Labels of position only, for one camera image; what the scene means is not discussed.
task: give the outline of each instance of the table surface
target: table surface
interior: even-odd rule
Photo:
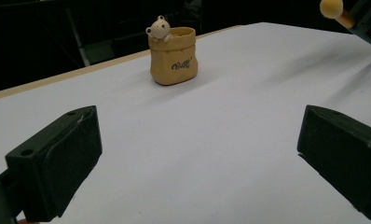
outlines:
[[[14,147],[96,105],[103,155],[51,223],[371,223],[296,151],[306,105],[371,126],[371,45],[261,22],[196,46],[198,75],[173,86],[143,53],[1,92],[0,173]]]

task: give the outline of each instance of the dark floor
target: dark floor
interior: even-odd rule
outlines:
[[[347,0],[351,8],[356,0]],[[0,90],[148,49],[145,27],[165,15],[197,35],[260,21],[347,33],[320,0],[0,0]]]

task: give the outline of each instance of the tan bag-shaped container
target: tan bag-shaped container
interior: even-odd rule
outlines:
[[[195,30],[175,27],[171,28],[171,35],[167,43],[163,40],[154,41],[153,36],[148,36],[151,76],[157,83],[165,86],[187,81],[198,72]]]

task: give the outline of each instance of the screw hole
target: screw hole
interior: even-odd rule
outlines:
[[[32,153],[34,153],[34,151],[32,149],[25,149],[21,152],[21,155],[22,156],[29,156],[31,155]]]

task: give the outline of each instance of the bear figurine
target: bear figurine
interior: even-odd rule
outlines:
[[[158,19],[151,25],[151,27],[145,28],[145,32],[148,35],[153,36],[155,42],[163,39],[165,43],[172,37],[171,26],[165,21],[163,16],[158,16]]]

